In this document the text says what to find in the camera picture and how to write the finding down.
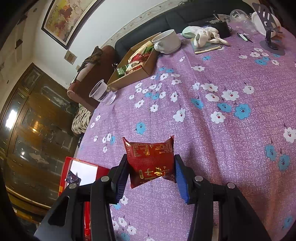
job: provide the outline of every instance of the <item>metal screw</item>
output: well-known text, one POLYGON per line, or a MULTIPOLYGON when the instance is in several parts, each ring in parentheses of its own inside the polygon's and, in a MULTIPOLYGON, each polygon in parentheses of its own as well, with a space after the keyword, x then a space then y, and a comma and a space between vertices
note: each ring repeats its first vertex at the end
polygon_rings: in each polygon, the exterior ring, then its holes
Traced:
POLYGON ((195 176, 194 178, 197 182, 201 182, 203 180, 202 176, 195 176))
POLYGON ((108 176, 103 176, 103 177, 101 177, 101 181, 102 182, 107 182, 107 181, 109 181, 109 177, 108 176))
POLYGON ((230 188, 230 189, 234 189, 235 184, 234 183, 227 183, 227 187, 230 188))
POLYGON ((71 184, 69 184, 69 188, 70 189, 74 189, 74 188, 76 188, 77 187, 77 184, 76 183, 71 183, 71 184))

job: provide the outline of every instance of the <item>cardboard box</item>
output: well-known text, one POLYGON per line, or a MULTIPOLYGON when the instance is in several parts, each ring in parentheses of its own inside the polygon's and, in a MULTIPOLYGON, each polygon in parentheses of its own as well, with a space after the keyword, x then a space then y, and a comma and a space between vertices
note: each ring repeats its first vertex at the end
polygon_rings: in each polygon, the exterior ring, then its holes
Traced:
POLYGON ((69 183, 66 182, 69 171, 81 178, 80 186, 82 186, 93 183, 102 176, 107 176, 110 169, 73 157, 66 157, 59 183, 59 196, 69 185, 69 183))
POLYGON ((131 49, 126 53, 124 58, 121 60, 121 62, 118 64, 116 70, 113 72, 112 76, 110 77, 107 85, 112 91, 119 90, 123 87, 126 87, 130 84, 133 84, 139 80, 143 80, 148 78, 152 75, 152 72, 155 67, 155 63, 157 61, 157 56, 159 54, 158 51, 155 49, 152 50, 149 58, 147 59, 146 63, 143 65, 142 68, 137 69, 129 74, 126 74, 125 76, 118 78, 117 69, 121 68, 122 66, 128 64, 128 59, 136 52, 143 44, 147 43, 149 40, 151 41, 155 36, 159 35, 160 33, 157 33, 142 42, 136 44, 135 46, 131 47, 131 49))

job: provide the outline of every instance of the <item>blue gripper pad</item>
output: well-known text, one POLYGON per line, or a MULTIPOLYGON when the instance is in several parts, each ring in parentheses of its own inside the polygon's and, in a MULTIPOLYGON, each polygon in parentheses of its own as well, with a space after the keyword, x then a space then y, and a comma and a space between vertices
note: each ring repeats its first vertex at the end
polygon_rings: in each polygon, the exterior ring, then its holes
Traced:
POLYGON ((184 177, 184 174, 182 173, 179 163, 175 161, 175 164, 176 164, 176 181, 178 184, 178 189, 181 197, 188 204, 189 202, 188 185, 184 177))
POLYGON ((122 198, 124 194, 124 190, 126 188, 126 183, 128 180, 128 175, 129 164, 127 161, 127 155, 124 154, 111 182, 111 189, 116 194, 117 203, 119 203, 119 200, 122 198))

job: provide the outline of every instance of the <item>framed painting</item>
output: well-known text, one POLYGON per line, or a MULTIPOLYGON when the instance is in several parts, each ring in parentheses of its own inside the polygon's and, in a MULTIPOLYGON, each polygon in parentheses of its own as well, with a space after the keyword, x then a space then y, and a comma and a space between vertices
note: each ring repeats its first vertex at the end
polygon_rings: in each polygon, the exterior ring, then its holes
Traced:
POLYGON ((69 49, 88 17, 104 0, 53 0, 41 29, 69 49))

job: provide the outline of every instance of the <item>patterned blanket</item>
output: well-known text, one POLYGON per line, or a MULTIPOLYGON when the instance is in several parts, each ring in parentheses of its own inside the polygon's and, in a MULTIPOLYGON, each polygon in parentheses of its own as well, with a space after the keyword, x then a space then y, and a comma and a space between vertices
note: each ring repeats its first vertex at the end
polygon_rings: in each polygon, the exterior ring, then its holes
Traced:
MULTIPOLYGON (((164 142, 196 175, 235 183, 280 240, 296 218, 296 39, 285 29, 285 56, 244 42, 195 55, 189 39, 180 50, 159 55, 153 76, 116 92, 95 110, 78 158, 111 168, 125 153, 122 137, 164 142)), ((111 205, 117 240, 187 240, 194 205, 174 182, 157 178, 111 205)))

